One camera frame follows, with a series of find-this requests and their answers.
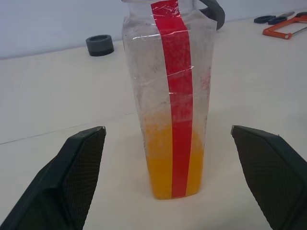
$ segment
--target black handle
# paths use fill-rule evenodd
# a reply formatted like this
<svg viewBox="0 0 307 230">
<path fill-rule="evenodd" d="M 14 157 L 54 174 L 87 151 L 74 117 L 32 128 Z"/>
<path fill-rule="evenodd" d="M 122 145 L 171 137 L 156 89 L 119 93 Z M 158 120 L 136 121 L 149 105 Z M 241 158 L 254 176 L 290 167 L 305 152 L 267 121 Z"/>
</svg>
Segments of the black handle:
<svg viewBox="0 0 307 230">
<path fill-rule="evenodd" d="M 219 30 L 225 23 L 225 12 L 216 0 L 200 0 L 203 4 L 208 6 L 206 9 L 200 11 L 208 18 L 217 21 L 216 30 Z"/>
</svg>

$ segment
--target black ring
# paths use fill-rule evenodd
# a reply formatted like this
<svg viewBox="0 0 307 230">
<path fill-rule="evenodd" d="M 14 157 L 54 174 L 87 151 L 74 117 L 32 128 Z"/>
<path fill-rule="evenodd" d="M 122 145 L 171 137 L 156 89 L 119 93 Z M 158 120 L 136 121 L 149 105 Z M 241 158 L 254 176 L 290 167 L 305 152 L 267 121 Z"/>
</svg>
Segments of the black ring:
<svg viewBox="0 0 307 230">
<path fill-rule="evenodd" d="M 114 51 L 112 37 L 110 35 L 97 35 L 86 39 L 88 52 L 91 56 L 98 57 L 110 54 Z"/>
</svg>

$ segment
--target white wall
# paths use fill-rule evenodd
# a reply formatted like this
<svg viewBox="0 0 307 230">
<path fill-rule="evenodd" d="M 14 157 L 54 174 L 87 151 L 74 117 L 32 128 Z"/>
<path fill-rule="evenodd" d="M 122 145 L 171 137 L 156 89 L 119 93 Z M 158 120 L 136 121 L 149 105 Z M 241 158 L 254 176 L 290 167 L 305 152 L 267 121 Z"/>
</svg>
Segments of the white wall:
<svg viewBox="0 0 307 230">
<path fill-rule="evenodd" d="M 306 8 L 307 0 L 218 0 L 226 20 Z M 0 0 L 0 58 L 85 45 L 98 34 L 121 38 L 120 0 Z"/>
</svg>

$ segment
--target orange hacksaw frame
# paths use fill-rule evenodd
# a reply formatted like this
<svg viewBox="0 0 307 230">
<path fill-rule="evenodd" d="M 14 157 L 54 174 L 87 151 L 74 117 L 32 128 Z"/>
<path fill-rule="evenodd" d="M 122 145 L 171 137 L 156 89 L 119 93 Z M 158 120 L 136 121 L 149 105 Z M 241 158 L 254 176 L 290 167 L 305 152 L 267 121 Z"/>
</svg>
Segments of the orange hacksaw frame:
<svg viewBox="0 0 307 230">
<path fill-rule="evenodd" d="M 279 37 L 279 38 L 282 38 L 282 39 L 289 40 L 298 31 L 294 32 L 293 34 L 292 33 L 284 34 L 284 33 L 276 32 L 275 30 L 278 30 L 278 29 L 280 29 L 282 27 L 285 27 L 287 25 L 290 25 L 292 23 L 299 23 L 299 22 L 307 22 L 307 15 L 297 14 L 294 18 L 291 18 L 291 19 L 289 19 L 287 21 L 278 23 L 278 24 L 276 24 L 274 26 L 271 26 L 271 27 L 269 27 L 267 29 L 264 29 L 263 30 L 263 34 L 267 35 L 267 36 L 271 36 L 271 37 Z"/>
</svg>

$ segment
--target white table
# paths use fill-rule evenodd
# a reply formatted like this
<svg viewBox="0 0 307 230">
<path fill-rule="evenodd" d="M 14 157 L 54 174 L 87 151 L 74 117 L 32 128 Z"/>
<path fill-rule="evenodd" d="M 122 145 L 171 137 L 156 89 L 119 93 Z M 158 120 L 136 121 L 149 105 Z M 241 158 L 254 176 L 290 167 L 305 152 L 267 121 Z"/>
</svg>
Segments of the white table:
<svg viewBox="0 0 307 230">
<path fill-rule="evenodd" d="M 151 194 L 122 42 L 105 57 L 81 47 L 1 60 L 0 222 L 69 136 L 104 125 L 84 229 L 269 230 L 230 130 L 237 124 L 280 134 L 307 160 L 307 33 L 286 41 L 261 35 L 266 26 L 246 19 L 218 32 L 203 187 L 176 200 Z"/>
</svg>

